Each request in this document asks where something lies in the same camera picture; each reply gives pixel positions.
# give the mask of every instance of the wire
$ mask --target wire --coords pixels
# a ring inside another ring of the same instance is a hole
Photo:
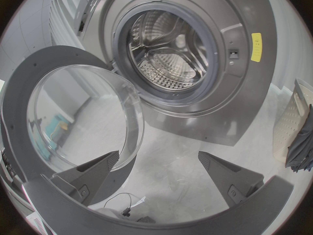
[[[105,204],[104,204],[104,207],[103,207],[103,208],[105,208],[106,204],[107,204],[107,203],[108,203],[111,199],[113,199],[113,198],[115,198],[115,197],[117,197],[117,196],[119,196],[119,195],[121,195],[121,194],[128,194],[128,196],[129,196],[130,200],[131,200],[131,195],[133,195],[133,194],[128,193],[128,192],[121,192],[121,193],[119,193],[119,194],[116,194],[114,197],[112,197],[112,198],[108,199],[108,200],[105,202]]]

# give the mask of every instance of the gray fabric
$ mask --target gray fabric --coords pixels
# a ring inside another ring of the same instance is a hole
[[[291,167],[294,172],[298,170],[311,170],[313,166],[313,107],[303,128],[288,150],[286,167]]]

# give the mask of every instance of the white laundry basket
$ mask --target white laundry basket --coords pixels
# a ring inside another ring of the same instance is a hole
[[[274,127],[273,154],[277,160],[286,163],[288,147],[302,129],[310,104],[313,105],[313,87],[297,78],[292,97]]]

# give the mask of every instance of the washing machine drum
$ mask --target washing machine drum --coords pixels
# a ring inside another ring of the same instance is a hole
[[[225,145],[253,121],[276,61],[268,0],[81,0],[74,28],[135,85],[147,123]]]

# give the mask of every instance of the yellow warning label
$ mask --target yellow warning label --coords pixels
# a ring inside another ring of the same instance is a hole
[[[262,57],[262,35],[260,33],[253,33],[251,35],[253,44],[251,60],[259,62]]]

